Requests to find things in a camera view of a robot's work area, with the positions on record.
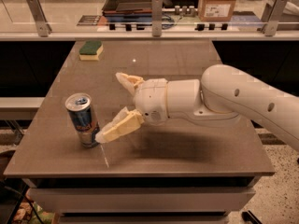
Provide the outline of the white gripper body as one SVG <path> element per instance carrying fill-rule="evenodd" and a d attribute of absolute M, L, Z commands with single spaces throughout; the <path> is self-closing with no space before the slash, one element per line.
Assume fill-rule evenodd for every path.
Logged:
<path fill-rule="evenodd" d="M 135 90 L 135 108 L 148 124 L 158 125 L 168 119 L 166 111 L 167 80 L 149 79 L 139 84 Z"/>

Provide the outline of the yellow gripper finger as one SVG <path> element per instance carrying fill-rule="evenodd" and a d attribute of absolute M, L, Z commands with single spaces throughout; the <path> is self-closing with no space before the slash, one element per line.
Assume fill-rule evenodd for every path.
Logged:
<path fill-rule="evenodd" d="M 136 87 L 144 82 L 142 77 L 127 75 L 124 73 L 117 73 L 116 79 L 126 90 L 129 91 L 131 95 L 134 95 Z"/>
<path fill-rule="evenodd" d="M 138 130 L 144 122 L 139 111 L 136 109 L 129 110 L 125 107 L 110 123 L 101 129 L 95 136 L 95 140 L 100 144 L 109 143 Z"/>

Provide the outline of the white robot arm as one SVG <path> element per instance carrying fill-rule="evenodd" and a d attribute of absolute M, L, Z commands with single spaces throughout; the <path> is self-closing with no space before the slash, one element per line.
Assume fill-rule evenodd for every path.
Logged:
<path fill-rule="evenodd" d="M 101 144 L 144 123 L 186 119 L 200 126 L 222 127 L 244 116 L 299 151 L 299 98 L 230 65 L 212 65 L 199 79 L 145 80 L 124 73 L 116 78 L 133 96 L 135 109 L 123 108 L 101 129 L 95 136 Z"/>

